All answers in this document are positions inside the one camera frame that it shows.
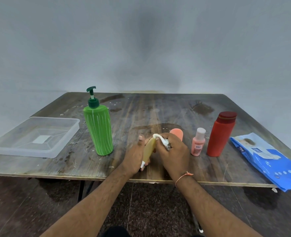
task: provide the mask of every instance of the red bottle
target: red bottle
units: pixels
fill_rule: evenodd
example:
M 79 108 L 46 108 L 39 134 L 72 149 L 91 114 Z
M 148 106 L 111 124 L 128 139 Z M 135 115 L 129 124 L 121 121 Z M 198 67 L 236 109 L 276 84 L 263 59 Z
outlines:
M 211 157 L 220 156 L 231 135 L 234 124 L 236 123 L 236 117 L 237 113 L 233 111 L 223 111 L 219 113 L 213 129 L 211 130 L 207 146 L 207 155 Z

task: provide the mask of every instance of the table surface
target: table surface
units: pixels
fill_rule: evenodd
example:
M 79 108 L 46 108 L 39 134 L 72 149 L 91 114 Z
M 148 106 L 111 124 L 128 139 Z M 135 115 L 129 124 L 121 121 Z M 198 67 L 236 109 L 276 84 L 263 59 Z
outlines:
M 232 136 L 254 132 L 291 159 L 290 148 L 222 94 L 95 93 L 95 97 L 109 108 L 114 144 L 110 155 L 97 155 L 84 123 L 88 93 L 69 92 L 34 116 L 78 118 L 79 131 L 54 159 L 0 155 L 0 176 L 103 180 L 122 162 L 126 149 L 136 143 L 139 134 L 149 137 L 180 128 L 184 132 L 183 142 L 190 148 L 196 129 L 203 127 L 203 150 L 199 157 L 190 157 L 190 171 L 199 183 L 274 187 L 230 141 L 220 157 L 206 155 L 208 136 L 221 111 L 238 113 Z M 129 181 L 172 183 L 157 153 L 152 154 L 151 164 Z

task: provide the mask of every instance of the plastic container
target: plastic container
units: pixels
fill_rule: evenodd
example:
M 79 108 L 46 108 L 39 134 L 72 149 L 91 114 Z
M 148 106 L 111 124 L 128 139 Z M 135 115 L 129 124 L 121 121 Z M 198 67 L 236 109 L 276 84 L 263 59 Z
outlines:
M 236 117 L 237 113 L 233 111 L 219 113 L 211 130 L 207 146 L 207 155 L 211 157 L 220 156 L 234 128 Z
M 204 143 L 205 143 L 205 133 L 204 128 L 197 128 L 196 136 L 193 138 L 191 154 L 193 156 L 199 156 L 201 153 Z
M 86 90 L 90 93 L 90 99 L 88 100 L 88 106 L 83 111 L 96 152 L 103 156 L 113 151 L 113 136 L 108 108 L 100 105 L 98 99 L 94 97 L 94 88 L 96 87 L 89 87 Z
M 0 155 L 55 158 L 79 130 L 79 119 L 30 117 L 0 137 Z

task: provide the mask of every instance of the white bottle cap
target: white bottle cap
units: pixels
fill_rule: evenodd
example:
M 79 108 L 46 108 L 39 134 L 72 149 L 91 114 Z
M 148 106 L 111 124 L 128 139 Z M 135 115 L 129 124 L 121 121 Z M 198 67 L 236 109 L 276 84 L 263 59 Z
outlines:
M 205 138 L 205 133 L 206 130 L 204 128 L 197 128 L 195 139 L 202 141 Z

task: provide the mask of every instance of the pump nozzle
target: pump nozzle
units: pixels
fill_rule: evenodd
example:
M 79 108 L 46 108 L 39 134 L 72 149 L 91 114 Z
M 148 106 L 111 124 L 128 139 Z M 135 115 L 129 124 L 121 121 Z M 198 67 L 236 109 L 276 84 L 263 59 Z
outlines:
M 89 87 L 89 88 L 86 89 L 86 91 L 90 93 L 90 98 L 92 100 L 94 99 L 94 91 L 93 91 L 94 88 L 96 89 L 96 86 Z

